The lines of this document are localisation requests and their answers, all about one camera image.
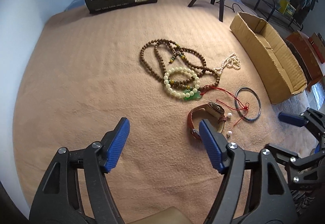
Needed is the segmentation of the brown leather watch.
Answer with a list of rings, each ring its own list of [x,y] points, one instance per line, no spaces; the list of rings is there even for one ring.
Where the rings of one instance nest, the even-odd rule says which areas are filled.
[[[208,102],[190,110],[187,115],[187,128],[190,134],[199,140],[200,133],[198,126],[203,119],[210,121],[215,130],[222,133],[228,117],[225,115],[225,110],[222,106],[214,102]]]

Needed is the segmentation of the white bead bracelet green pendant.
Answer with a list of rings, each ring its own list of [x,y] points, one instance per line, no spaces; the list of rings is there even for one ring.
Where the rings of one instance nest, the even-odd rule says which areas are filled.
[[[186,80],[175,80],[174,75],[185,75]],[[162,83],[165,91],[178,100],[199,100],[200,94],[200,77],[202,73],[198,73],[187,67],[170,68],[164,72]]]

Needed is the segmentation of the blue metal bangle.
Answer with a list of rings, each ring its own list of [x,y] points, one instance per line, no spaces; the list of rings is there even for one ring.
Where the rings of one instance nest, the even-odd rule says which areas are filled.
[[[257,100],[258,113],[254,118],[246,117],[246,115],[248,114],[248,111],[249,111],[249,103],[246,102],[245,104],[242,104],[242,102],[238,99],[238,95],[242,91],[250,92]],[[253,123],[253,122],[257,121],[259,119],[259,117],[261,116],[261,113],[262,113],[261,100],[260,100],[259,96],[257,95],[257,93],[253,89],[251,89],[249,87],[241,87],[236,91],[234,103],[235,103],[236,111],[239,114],[240,118],[243,119],[246,122]]]

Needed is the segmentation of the cardboard box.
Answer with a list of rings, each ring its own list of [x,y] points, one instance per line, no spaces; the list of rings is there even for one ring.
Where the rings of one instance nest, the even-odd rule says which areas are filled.
[[[272,104],[282,103],[305,90],[307,81],[301,66],[271,24],[239,12],[230,30],[255,66]]]

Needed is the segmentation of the orange wooden stool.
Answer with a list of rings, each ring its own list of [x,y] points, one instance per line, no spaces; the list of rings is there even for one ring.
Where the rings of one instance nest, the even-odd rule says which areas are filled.
[[[307,89],[311,90],[311,86],[320,82],[324,77],[324,63],[321,63],[318,55],[309,42],[309,37],[301,31],[290,34],[287,38],[295,48],[302,60],[301,68],[305,70],[307,79]]]

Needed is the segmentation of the tan blanket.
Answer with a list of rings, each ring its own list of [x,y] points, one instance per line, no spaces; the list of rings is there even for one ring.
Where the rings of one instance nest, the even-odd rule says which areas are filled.
[[[203,144],[190,135],[188,112],[209,101],[233,104],[231,93],[250,87],[262,104],[260,118],[226,123],[231,141],[259,151],[273,143],[310,154],[315,138],[305,129],[278,121],[280,111],[300,113],[309,106],[304,93],[270,103],[254,65],[230,31],[234,13],[210,0],[158,0],[91,15],[79,7],[51,17],[32,53],[14,112],[14,153],[24,197],[33,201],[57,150],[83,149],[126,117],[131,130],[107,182],[126,222],[174,206],[202,223],[217,195],[221,175],[212,168]],[[169,97],[139,61],[141,48],[163,38],[195,49],[210,68],[236,53],[240,70],[225,69],[219,89],[198,101]]]

